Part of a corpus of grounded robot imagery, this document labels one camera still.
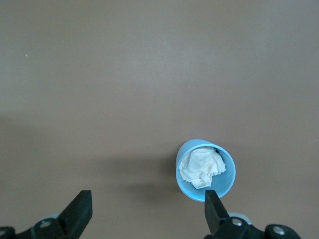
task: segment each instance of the white napkin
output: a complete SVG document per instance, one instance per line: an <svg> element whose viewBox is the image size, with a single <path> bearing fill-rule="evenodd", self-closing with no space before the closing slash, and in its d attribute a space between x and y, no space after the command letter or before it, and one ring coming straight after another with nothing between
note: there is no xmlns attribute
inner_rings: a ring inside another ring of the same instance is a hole
<svg viewBox="0 0 319 239"><path fill-rule="evenodd" d="M226 171L225 163L213 147L201 147L187 154L179 165L182 178L196 188L210 187L212 176Z"/></svg>

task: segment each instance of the gray floor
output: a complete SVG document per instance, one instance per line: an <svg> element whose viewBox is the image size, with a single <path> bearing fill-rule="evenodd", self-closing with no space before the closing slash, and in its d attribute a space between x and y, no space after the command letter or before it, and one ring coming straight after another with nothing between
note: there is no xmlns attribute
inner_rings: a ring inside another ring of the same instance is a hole
<svg viewBox="0 0 319 239"><path fill-rule="evenodd" d="M83 239L200 239L175 181L192 138L237 166L226 209L319 234L319 2L0 4L0 225L93 194Z"/></svg>

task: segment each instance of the metal screw head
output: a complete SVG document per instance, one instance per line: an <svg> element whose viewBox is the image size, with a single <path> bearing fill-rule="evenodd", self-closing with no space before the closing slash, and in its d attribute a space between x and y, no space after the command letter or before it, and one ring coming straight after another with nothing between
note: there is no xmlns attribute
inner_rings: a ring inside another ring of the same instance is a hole
<svg viewBox="0 0 319 239"><path fill-rule="evenodd" d="M3 236L5 233L6 233L5 230L1 230L1 231L0 231L0 237Z"/></svg>
<svg viewBox="0 0 319 239"><path fill-rule="evenodd" d="M284 229L282 229L282 228L280 228L280 227L278 227L278 226L275 226L275 227L273 228L273 230L274 230L275 233L277 233L277 234L279 234L279 235L284 235L284 234L285 234Z"/></svg>
<svg viewBox="0 0 319 239"><path fill-rule="evenodd" d="M231 220L231 222L234 224L234 225L236 225L236 226L241 226L241 225L243 225L243 223L241 222L241 220L239 220L238 218L233 218L232 220Z"/></svg>
<svg viewBox="0 0 319 239"><path fill-rule="evenodd" d="M42 221L42 224L40 225L40 227L41 228L46 228L46 227L48 227L48 226L50 226L51 225L51 222L49 222L49 221Z"/></svg>

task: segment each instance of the blue cup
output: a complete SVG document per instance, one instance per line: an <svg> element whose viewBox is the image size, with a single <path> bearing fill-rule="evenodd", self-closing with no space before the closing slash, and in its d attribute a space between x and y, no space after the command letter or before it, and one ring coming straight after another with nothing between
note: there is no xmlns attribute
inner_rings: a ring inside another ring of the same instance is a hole
<svg viewBox="0 0 319 239"><path fill-rule="evenodd" d="M179 173L179 165L182 159L184 159L188 153L200 147L216 148L216 151L220 154L224 163L226 164L226 171L222 174L213 176L211 187L196 189L190 182L186 182L182 178L182 176ZM186 196L188 196L189 198L193 200L196 200L199 202L205 202L206 190L215 190L217 195L220 198L225 196L226 193L228 193L228 191L233 186L235 177L236 177L236 168L235 168L234 160L225 149L223 149L222 147L216 144L213 144L203 139L192 139L184 143L177 153L176 179L177 179L178 186Z"/></svg>

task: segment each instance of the crumpled white tissue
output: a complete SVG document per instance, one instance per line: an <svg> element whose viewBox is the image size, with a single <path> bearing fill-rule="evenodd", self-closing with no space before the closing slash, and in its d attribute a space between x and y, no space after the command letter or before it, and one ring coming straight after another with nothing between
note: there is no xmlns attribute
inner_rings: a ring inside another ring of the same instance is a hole
<svg viewBox="0 0 319 239"><path fill-rule="evenodd" d="M196 189L210 187L212 176L226 171L226 164L213 147L201 147L187 154L179 165L182 178Z"/></svg>

